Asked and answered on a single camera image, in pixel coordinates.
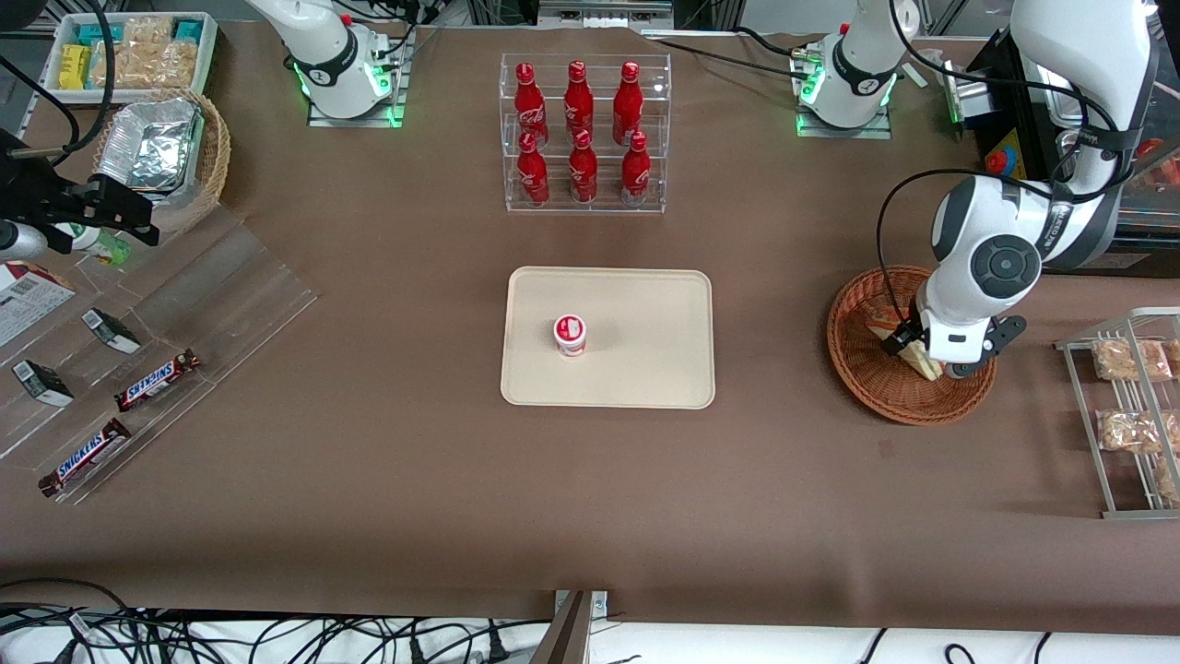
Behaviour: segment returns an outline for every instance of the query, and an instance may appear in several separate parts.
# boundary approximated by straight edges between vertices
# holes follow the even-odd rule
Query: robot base
[[[405,63],[404,65],[394,68],[392,72],[381,74],[388,77],[387,80],[392,87],[392,92],[384,99],[376,103],[368,112],[356,116],[354,118],[334,118],[324,114],[315,104],[309,104],[307,111],[307,125],[308,126],[332,126],[332,127],[367,127],[367,129],[398,129],[401,126],[401,118],[406,114],[406,91],[409,88],[409,70],[413,63],[407,63],[406,60],[414,52],[414,41],[417,40],[418,33],[413,32],[409,34],[409,39],[405,41],[396,51],[387,57],[389,64]],[[385,34],[378,33],[378,46],[379,48],[389,47],[389,38]]]
[[[800,48],[799,52],[800,54],[815,53],[820,47],[820,42],[817,41]],[[791,58],[791,71],[804,72],[809,75],[814,73],[815,64],[807,57]],[[871,138],[877,140],[889,140],[893,137],[889,117],[889,105],[885,105],[876,116],[873,116],[873,119],[868,120],[868,123],[864,126],[843,129],[839,126],[832,126],[831,124],[819,119],[815,111],[804,104],[800,98],[802,94],[802,86],[804,83],[801,80],[791,80],[792,91],[795,93],[795,133],[799,136],[805,138]]]

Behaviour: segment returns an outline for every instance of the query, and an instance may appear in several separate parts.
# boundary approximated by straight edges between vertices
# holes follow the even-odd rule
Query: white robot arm
[[[914,308],[930,356],[951,363],[952,376],[970,375],[1020,334],[996,316],[1031,290],[1043,264],[1070,269],[1110,244],[1121,186],[1084,198],[1130,167],[1158,61],[1146,18],[1142,0],[1016,1],[1011,33],[1021,51],[1073,81],[1114,126],[1090,113],[1075,175],[1056,192],[975,176],[943,199],[931,238],[939,265]]]
[[[913,0],[858,0],[847,29],[819,42],[819,67],[800,100],[832,126],[864,126],[889,101],[905,45],[893,25],[893,9],[905,39],[918,33],[922,14]]]
[[[389,96],[389,39],[346,24],[330,0],[245,0],[291,52],[303,87],[324,114],[353,118]]]

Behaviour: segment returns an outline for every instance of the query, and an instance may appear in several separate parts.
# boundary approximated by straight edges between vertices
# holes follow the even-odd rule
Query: snickers wrapper
[[[163,393],[169,386],[176,383],[185,374],[198,367],[201,367],[201,361],[197,360],[197,356],[192,355],[192,349],[186,349],[183,354],[168,361],[168,364],[152,372],[135,386],[114,395],[114,403],[119,406],[119,413],[127,413]]]
[[[131,434],[118,420],[112,419],[103,430],[86,442],[78,452],[70,455],[57,471],[50,473],[37,484],[37,488],[46,497],[54,497],[64,488],[81,482],[116,451],[122,448]]]

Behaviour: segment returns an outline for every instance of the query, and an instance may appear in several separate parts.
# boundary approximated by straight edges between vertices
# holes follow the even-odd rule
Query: metal wire rack
[[[1139,374],[1138,381],[1101,382],[1109,384],[1113,390],[1113,401],[1110,394],[1106,393],[1102,386],[1093,381],[1083,383],[1079,377],[1077,364],[1075,363],[1075,354],[1086,353],[1089,355],[1093,353],[1094,344],[1104,340],[1126,340]],[[1158,468],[1162,465],[1162,472],[1171,475],[1173,486],[1180,487],[1180,469],[1176,467],[1178,460],[1175,454],[1180,452],[1180,441],[1172,441],[1171,430],[1165,426],[1165,413],[1173,412],[1180,406],[1180,395],[1176,393],[1175,381],[1149,381],[1147,367],[1139,349],[1139,342],[1141,341],[1159,340],[1180,340],[1180,307],[1136,308],[1122,317],[1110,318],[1084,329],[1079,335],[1056,344],[1056,349],[1066,356],[1066,367],[1069,370],[1069,379],[1073,382],[1077,406],[1081,409],[1082,422],[1086,426],[1086,436],[1089,439],[1090,452],[1094,455],[1094,465],[1097,467],[1099,481],[1102,485],[1102,495],[1107,505],[1107,509],[1102,513],[1104,519],[1180,518],[1180,505],[1161,495],[1159,482],[1156,481]],[[1103,407],[1116,407],[1123,412],[1149,414],[1155,423],[1156,432],[1161,433],[1160,440],[1162,441],[1163,453],[1130,454],[1104,452],[1099,445],[1100,432],[1096,415],[1097,410]],[[1129,455],[1134,458],[1143,497],[1147,500],[1146,508],[1142,506],[1119,508],[1117,504],[1120,501],[1115,500],[1115,494],[1110,486],[1110,474],[1108,473],[1108,465],[1116,462],[1113,455]]]

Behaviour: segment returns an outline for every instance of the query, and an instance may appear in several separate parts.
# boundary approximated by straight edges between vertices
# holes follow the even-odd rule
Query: clear acrylic shelf
[[[586,81],[595,98],[594,150],[598,155],[598,196],[590,203],[578,203],[570,196],[569,157],[573,150],[565,130],[563,97],[569,84],[569,65],[582,60],[586,65]],[[643,204],[630,208],[620,197],[622,162],[627,147],[611,139],[612,103],[620,84],[623,63],[640,65],[640,87],[643,90],[643,119],[640,126],[648,134],[651,157],[650,184]],[[545,117],[549,121],[549,143],[540,149],[549,170],[550,199],[532,206],[525,196],[516,167],[519,156],[520,125],[514,106],[516,67],[530,63],[536,72],[537,86],[545,96]],[[505,53],[500,59],[500,144],[504,153],[504,202],[509,210],[529,212],[610,212],[661,213],[668,204],[668,144],[671,124],[671,57],[670,55],[557,55],[546,53]]]
[[[1139,374],[1138,381],[1101,381],[1093,369],[1092,349],[1103,340],[1126,340]],[[1066,357],[1066,368],[1074,386],[1081,409],[1086,436],[1099,472],[1102,497],[1107,509],[1104,519],[1178,519],[1180,504],[1161,495],[1158,473],[1171,476],[1180,487],[1180,441],[1173,441],[1163,414],[1180,408],[1176,381],[1148,380],[1139,342],[1148,340],[1180,340],[1180,308],[1136,308],[1122,317],[1095,324],[1080,334],[1057,342],[1056,349]],[[1160,432],[1163,453],[1107,452],[1099,445],[1101,427],[1097,413],[1117,409],[1149,414]],[[1138,489],[1142,495],[1133,495]]]
[[[76,505],[93,493],[315,300],[224,208],[159,246],[135,249],[138,259],[119,268],[91,258],[68,265],[65,276],[78,294],[0,348],[8,375],[0,377],[0,464],[28,471],[30,492],[112,418],[131,432],[103,465],[53,497],[58,502]],[[103,344],[81,321],[91,305],[120,318],[142,348],[124,355]],[[198,369],[118,413],[116,394],[185,349],[201,360]],[[24,360],[54,369],[74,401],[58,409],[26,395],[11,373]]]

